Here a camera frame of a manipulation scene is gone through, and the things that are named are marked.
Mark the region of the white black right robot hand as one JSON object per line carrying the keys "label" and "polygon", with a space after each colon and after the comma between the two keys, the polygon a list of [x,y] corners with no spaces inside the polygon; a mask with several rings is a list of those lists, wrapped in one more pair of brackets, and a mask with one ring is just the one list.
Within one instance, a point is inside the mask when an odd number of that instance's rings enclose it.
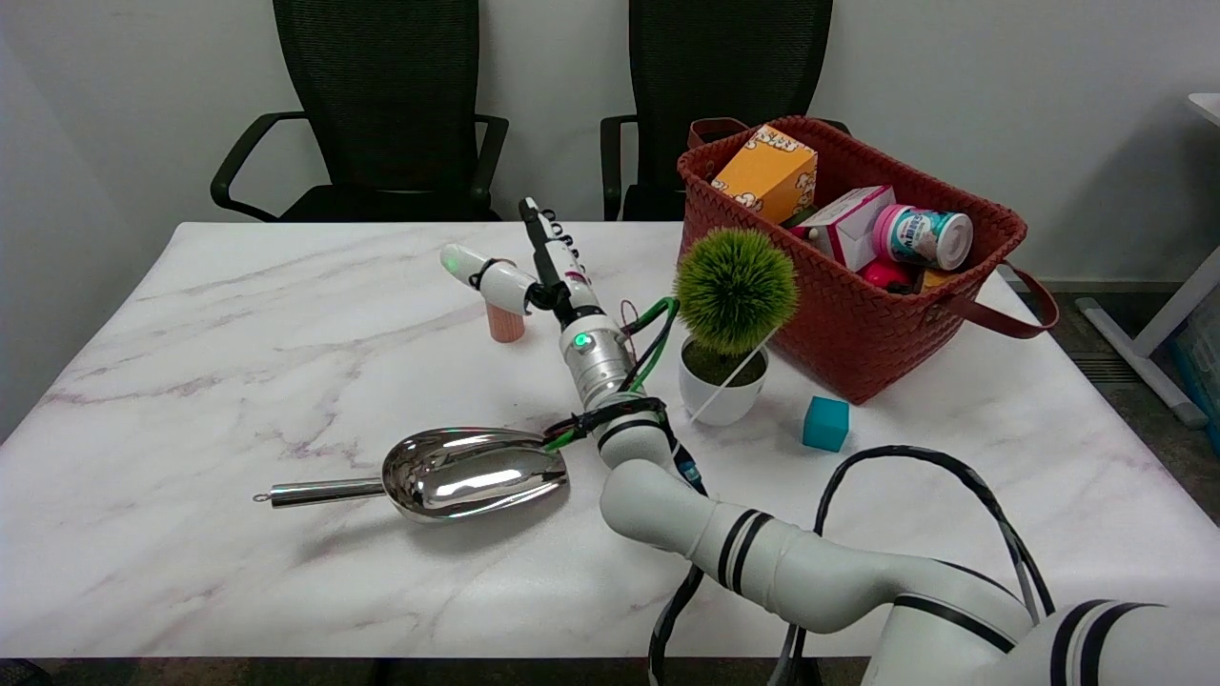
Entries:
{"label": "white black right robot hand", "polygon": [[506,259],[492,259],[466,247],[440,248],[440,266],[483,295],[486,303],[506,312],[527,316],[533,310],[551,312],[562,330],[580,319],[601,315],[580,251],[562,229],[554,212],[540,208],[532,198],[518,201],[518,216],[533,247],[536,276]]}

